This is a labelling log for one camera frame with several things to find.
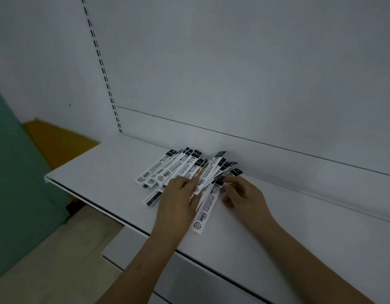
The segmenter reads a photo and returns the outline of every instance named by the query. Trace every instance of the green wall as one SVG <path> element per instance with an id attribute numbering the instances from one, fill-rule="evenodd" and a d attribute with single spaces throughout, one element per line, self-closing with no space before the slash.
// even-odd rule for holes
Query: green wall
<path id="1" fill-rule="evenodd" d="M 0 96 L 0 276 L 68 218 L 67 194 Z"/>

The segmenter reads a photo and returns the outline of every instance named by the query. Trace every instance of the forearm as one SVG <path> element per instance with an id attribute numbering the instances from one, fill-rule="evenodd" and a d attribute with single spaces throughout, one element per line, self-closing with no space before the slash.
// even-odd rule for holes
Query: forearm
<path id="1" fill-rule="evenodd" d="M 254 233 L 305 303 L 372 303 L 274 219 L 265 222 Z"/>
<path id="2" fill-rule="evenodd" d="M 97 304 L 148 303 L 164 267 L 177 243 L 151 235 L 136 257 Z"/>

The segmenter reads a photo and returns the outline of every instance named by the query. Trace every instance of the hand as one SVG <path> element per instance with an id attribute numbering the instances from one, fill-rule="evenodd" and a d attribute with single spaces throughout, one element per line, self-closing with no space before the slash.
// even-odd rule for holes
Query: hand
<path id="1" fill-rule="evenodd" d="M 234 207 L 240 220 L 254 234 L 275 222 L 263 193 L 242 177 L 226 177 L 226 184 L 221 191 L 226 192 L 223 203 Z"/>
<path id="2" fill-rule="evenodd" d="M 175 246 L 181 242 L 195 217 L 199 195 L 190 196 L 199 177 L 171 179 L 158 205 L 157 218 L 151 236 L 162 238 Z"/>

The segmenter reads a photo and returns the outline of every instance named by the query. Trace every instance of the pile of refill packages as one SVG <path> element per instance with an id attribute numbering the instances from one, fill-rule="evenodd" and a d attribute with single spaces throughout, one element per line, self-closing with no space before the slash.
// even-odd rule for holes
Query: pile of refill packages
<path id="1" fill-rule="evenodd" d="M 197 214 L 192 222 L 192 230 L 201 234 L 210 217 L 214 204 L 219 198 L 220 188 L 223 186 L 223 178 L 227 175 L 238 176 L 243 172 L 234 168 L 237 162 L 227 161 L 223 156 L 226 152 L 218 152 L 212 159 L 202 159 L 200 151 L 189 147 L 179 152 L 171 149 L 162 158 L 157 160 L 148 169 L 142 172 L 135 182 L 145 188 L 153 188 L 158 185 L 143 201 L 147 206 L 154 205 L 168 185 L 168 182 L 176 177 L 192 179 L 199 176 L 193 195 L 202 193 L 197 206 Z"/>

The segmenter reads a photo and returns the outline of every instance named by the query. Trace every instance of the left hand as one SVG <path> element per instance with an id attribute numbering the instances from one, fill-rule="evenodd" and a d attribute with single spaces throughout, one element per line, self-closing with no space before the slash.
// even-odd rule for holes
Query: left hand
<path id="1" fill-rule="evenodd" d="M 178 246 L 195 217 L 200 195 L 189 198 L 199 177 L 189 180 L 185 177 L 171 179 L 164 189 L 158 205 L 156 222 L 151 236 L 162 238 Z"/>

